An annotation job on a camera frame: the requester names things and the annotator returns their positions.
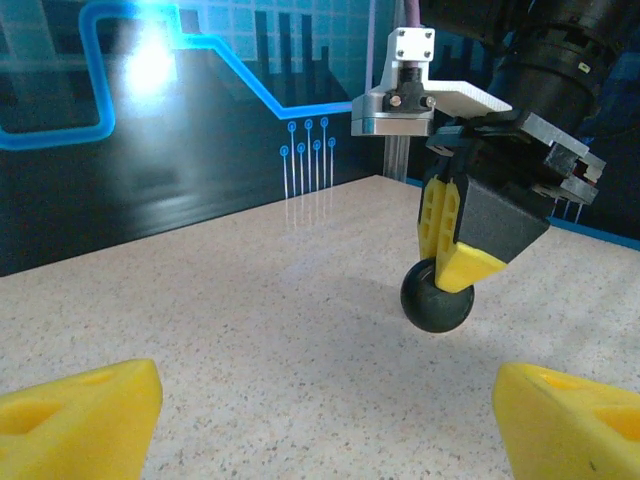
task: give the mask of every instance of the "speckled table surface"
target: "speckled table surface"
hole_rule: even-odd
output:
[[[505,361],[640,390],[640,255],[550,230],[432,336],[419,190],[379,177],[0,279],[0,393],[150,357],[148,479],[510,478]]]

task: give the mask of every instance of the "white tabletop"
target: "white tabletop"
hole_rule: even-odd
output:
[[[150,357],[144,478],[501,479],[502,362],[640,390],[640,255],[577,234],[413,327],[419,196],[373,177],[0,279],[0,393]]]

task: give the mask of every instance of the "robotic arm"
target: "robotic arm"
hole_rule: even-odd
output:
[[[398,28],[381,84],[353,102],[353,135],[429,137],[422,260],[405,278],[402,303],[419,328],[444,332],[468,316],[476,282],[549,228],[556,199],[595,199],[605,163],[573,135],[597,113],[602,85],[640,25],[640,2],[420,0],[420,18],[502,55],[487,92],[430,80],[435,30]],[[452,117],[436,132],[434,109]]]

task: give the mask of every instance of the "black ball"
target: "black ball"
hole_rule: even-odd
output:
[[[459,293],[448,293],[436,287],[435,278],[435,259],[416,263],[402,282],[402,308],[419,329],[431,333],[449,332],[459,327],[471,313],[475,291],[471,285]]]

